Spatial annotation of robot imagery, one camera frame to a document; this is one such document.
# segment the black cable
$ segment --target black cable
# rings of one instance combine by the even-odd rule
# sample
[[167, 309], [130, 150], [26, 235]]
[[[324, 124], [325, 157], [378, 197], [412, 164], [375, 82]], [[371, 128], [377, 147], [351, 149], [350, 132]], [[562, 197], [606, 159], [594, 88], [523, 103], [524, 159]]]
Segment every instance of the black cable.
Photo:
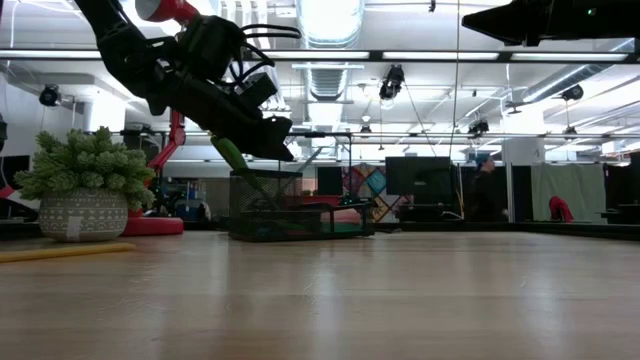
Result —
[[247, 39], [259, 38], [259, 37], [300, 39], [300, 35], [287, 34], [287, 33], [258, 33], [258, 34], [249, 34], [249, 35], [246, 35], [246, 37]]
[[451, 155], [453, 154], [453, 136], [456, 133], [456, 123], [458, 119], [457, 110], [458, 110], [458, 77], [460, 75], [460, 0], [458, 0], [458, 26], [456, 31], [456, 78], [455, 78], [455, 88], [453, 89], [453, 128], [451, 129], [451, 139], [449, 143], [449, 159], [451, 159]]
[[422, 127], [422, 133], [427, 137], [427, 141], [429, 142], [429, 146], [431, 147], [431, 152], [433, 152], [433, 156], [438, 157], [438, 154], [436, 154], [436, 150], [433, 148], [433, 144], [431, 143], [431, 139], [429, 139], [429, 135], [425, 131], [424, 124], [422, 123], [422, 119], [420, 119], [420, 113], [418, 113], [418, 109], [416, 108], [416, 105], [413, 102], [413, 97], [411, 96], [411, 91], [409, 91], [409, 85], [407, 85], [406, 80], [404, 81], [404, 87], [407, 88], [407, 95], [409, 95], [409, 100], [411, 100], [411, 106], [413, 107], [413, 111], [416, 114], [416, 118], [418, 118], [418, 122], [420, 123], [420, 126]]
[[236, 86], [240, 86], [244, 89], [244, 84], [242, 83], [242, 80], [240, 80], [240, 76], [236, 74], [236, 70], [233, 68], [233, 65], [229, 65], [229, 72], [231, 73], [233, 80], [235, 80]]
[[249, 75], [253, 74], [256, 70], [260, 69], [261, 67], [264, 67], [264, 66], [267, 66], [267, 65], [269, 65], [269, 64], [266, 61], [260, 61], [259, 63], [254, 65], [251, 69], [247, 70], [247, 72], [242, 74], [242, 76], [240, 77], [240, 81], [244, 82], [244, 80], [247, 77], [249, 77]]
[[269, 59], [269, 57], [267, 55], [265, 55], [265, 53], [262, 52], [262, 50], [258, 49], [257, 47], [249, 44], [249, 43], [245, 43], [244, 44], [245, 47], [247, 47], [247, 49], [253, 51], [254, 53], [256, 53], [263, 61], [267, 62], [267, 65], [273, 67], [276, 66], [276, 63], [273, 62], [273, 60]]
[[242, 31], [251, 30], [251, 29], [271, 29], [271, 30], [291, 31], [302, 36], [302, 33], [300, 32], [299, 29], [291, 26], [271, 25], [271, 24], [251, 24], [251, 25], [243, 26], [240, 28], [240, 30]]

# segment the black mesh basket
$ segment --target black mesh basket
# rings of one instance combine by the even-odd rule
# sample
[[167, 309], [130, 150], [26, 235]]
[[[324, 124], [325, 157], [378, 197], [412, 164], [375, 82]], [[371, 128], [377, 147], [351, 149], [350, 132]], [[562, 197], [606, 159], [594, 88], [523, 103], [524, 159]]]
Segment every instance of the black mesh basket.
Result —
[[[336, 211], [350, 209], [360, 214], [357, 223], [353, 219], [348, 224], [336, 221]], [[303, 204], [301, 173], [250, 169], [231, 172], [229, 234], [233, 238], [291, 241], [370, 233], [364, 205]]]

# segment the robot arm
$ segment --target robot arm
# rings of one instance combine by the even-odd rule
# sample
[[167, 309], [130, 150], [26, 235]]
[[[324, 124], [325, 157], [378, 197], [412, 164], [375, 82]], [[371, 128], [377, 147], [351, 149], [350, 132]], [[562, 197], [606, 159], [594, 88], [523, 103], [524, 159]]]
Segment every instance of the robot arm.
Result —
[[[134, 95], [145, 98], [151, 114], [161, 115], [170, 107], [202, 129], [231, 140], [243, 153], [293, 160], [283, 144], [291, 120], [263, 119], [259, 110], [277, 89], [267, 74], [255, 70], [274, 63], [247, 43], [243, 29], [217, 16], [202, 16], [184, 0], [163, 0], [150, 20], [174, 18], [186, 29], [177, 40], [146, 39], [118, 0], [76, 0], [76, 4], [93, 28], [107, 70]], [[293, 28], [252, 27], [288, 31], [266, 36], [300, 38]], [[242, 67], [239, 74], [232, 72], [234, 82], [223, 81], [229, 64], [242, 64], [247, 51], [262, 61], [246, 72]]]

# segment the cable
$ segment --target cable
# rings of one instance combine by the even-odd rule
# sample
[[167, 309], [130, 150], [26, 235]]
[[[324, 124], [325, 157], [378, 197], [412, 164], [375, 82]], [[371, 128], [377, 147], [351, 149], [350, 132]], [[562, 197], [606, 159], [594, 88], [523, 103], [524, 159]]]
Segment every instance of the cable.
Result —
[[422, 127], [422, 133], [427, 137], [427, 141], [429, 142], [429, 146], [431, 147], [431, 152], [433, 153], [434, 157], [438, 157], [438, 155], [436, 154], [436, 150], [433, 147], [433, 144], [431, 143], [431, 139], [429, 139], [429, 134], [427, 134], [425, 128], [424, 128], [424, 124], [422, 123], [422, 120], [420, 119], [420, 114], [418, 113], [418, 109], [416, 109], [416, 104], [414, 104], [413, 102], [413, 97], [411, 96], [411, 91], [409, 91], [409, 85], [407, 85], [407, 81], [404, 81], [404, 87], [407, 88], [407, 95], [409, 95], [409, 100], [411, 100], [411, 106], [413, 107], [413, 111], [416, 114], [416, 118], [418, 118], [418, 122], [420, 123], [420, 126]]
[[4, 156], [0, 157], [0, 174], [2, 175], [2, 180], [4, 181], [5, 186], [10, 186], [7, 178], [4, 176]]
[[287, 33], [258, 33], [258, 34], [246, 35], [247, 39], [260, 38], [260, 37], [300, 39], [300, 35], [287, 34]]
[[384, 147], [382, 146], [382, 100], [380, 100], [380, 149], [378, 150], [384, 150]]
[[272, 24], [250, 24], [240, 28], [240, 30], [242, 31], [251, 30], [251, 29], [271, 29], [271, 30], [290, 31], [302, 36], [302, 33], [300, 32], [299, 29], [291, 26], [272, 25]]
[[451, 129], [451, 141], [449, 143], [449, 159], [453, 153], [453, 135], [456, 132], [456, 115], [458, 110], [458, 75], [460, 73], [460, 0], [458, 0], [458, 22], [456, 39], [456, 83], [453, 88], [453, 128]]
[[236, 70], [233, 68], [233, 64], [229, 65], [229, 72], [231, 73], [233, 80], [235, 80], [235, 84], [241, 86], [242, 82], [240, 81], [240, 77], [238, 76], [238, 74], [236, 74]]

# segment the plant pot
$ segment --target plant pot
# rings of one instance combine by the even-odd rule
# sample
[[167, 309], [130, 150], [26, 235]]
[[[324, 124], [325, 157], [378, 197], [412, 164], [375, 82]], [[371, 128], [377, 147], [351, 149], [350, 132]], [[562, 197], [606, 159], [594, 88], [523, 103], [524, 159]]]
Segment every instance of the plant pot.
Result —
[[42, 233], [65, 242], [107, 241], [127, 225], [127, 199], [106, 189], [47, 193], [40, 202]]

